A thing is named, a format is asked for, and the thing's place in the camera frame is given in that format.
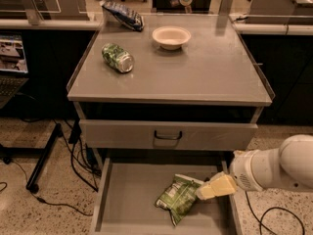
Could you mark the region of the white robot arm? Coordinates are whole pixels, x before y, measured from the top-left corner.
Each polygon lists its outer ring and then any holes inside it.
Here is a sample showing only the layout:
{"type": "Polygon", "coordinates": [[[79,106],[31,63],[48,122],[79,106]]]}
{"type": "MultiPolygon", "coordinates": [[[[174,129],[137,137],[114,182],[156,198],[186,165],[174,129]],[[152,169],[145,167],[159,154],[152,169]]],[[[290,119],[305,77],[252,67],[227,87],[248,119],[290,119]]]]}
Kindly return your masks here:
{"type": "Polygon", "coordinates": [[[245,191],[313,190],[313,136],[294,135],[279,148],[234,152],[229,172],[218,172],[197,191],[200,200],[245,191]]]}

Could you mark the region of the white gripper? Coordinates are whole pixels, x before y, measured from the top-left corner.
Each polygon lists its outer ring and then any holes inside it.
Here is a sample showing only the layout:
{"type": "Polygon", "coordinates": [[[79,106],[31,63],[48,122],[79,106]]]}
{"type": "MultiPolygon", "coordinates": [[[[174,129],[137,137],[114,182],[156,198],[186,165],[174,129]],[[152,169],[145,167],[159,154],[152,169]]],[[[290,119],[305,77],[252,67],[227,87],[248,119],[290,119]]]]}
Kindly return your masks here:
{"type": "Polygon", "coordinates": [[[231,175],[223,171],[218,172],[197,189],[197,197],[200,200],[208,200],[231,195],[236,192],[237,185],[245,191],[262,191],[263,188],[256,181],[252,173],[252,159],[255,154],[256,150],[236,150],[229,166],[231,175]]]}

